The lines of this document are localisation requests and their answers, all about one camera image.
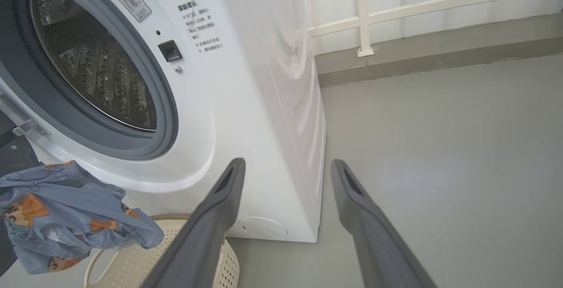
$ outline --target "blue garment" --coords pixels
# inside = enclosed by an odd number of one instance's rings
[[[29,274],[66,270],[92,248],[143,248],[164,233],[147,214],[121,202],[125,190],[105,184],[74,161],[0,178],[0,215]]]

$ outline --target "laundry basket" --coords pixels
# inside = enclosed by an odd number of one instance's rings
[[[137,245],[129,246],[115,253],[100,280],[90,284],[92,269],[105,250],[100,250],[92,258],[84,277],[85,288],[139,288],[145,278],[167,250],[177,233],[186,223],[189,215],[167,214],[152,216],[153,220],[165,233],[165,237],[156,248],[145,250]],[[213,288],[235,288],[239,280],[239,261],[235,252],[224,240],[215,272]]]

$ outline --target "floor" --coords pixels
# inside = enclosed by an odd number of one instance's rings
[[[345,160],[437,286],[563,282],[563,56],[322,89],[318,243],[229,238],[239,288],[363,287],[328,167]]]

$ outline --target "metal railing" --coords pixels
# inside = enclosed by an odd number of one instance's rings
[[[358,16],[339,20],[336,22],[321,24],[316,27],[309,28],[308,31],[310,32],[311,37],[316,37],[359,27],[360,49],[358,49],[358,57],[364,57],[374,54],[373,49],[369,45],[370,24],[376,24],[390,20],[406,18],[407,16],[447,10],[455,7],[480,4],[490,1],[496,0],[430,0],[424,2],[412,0],[412,4],[410,5],[369,13],[368,0],[358,0]],[[316,6],[312,5],[312,9],[312,17],[315,20],[318,20],[318,15],[316,14]]]

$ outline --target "white washing machine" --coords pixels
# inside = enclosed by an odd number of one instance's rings
[[[147,214],[247,162],[228,236],[316,242],[326,121],[302,0],[0,0],[2,110]]]

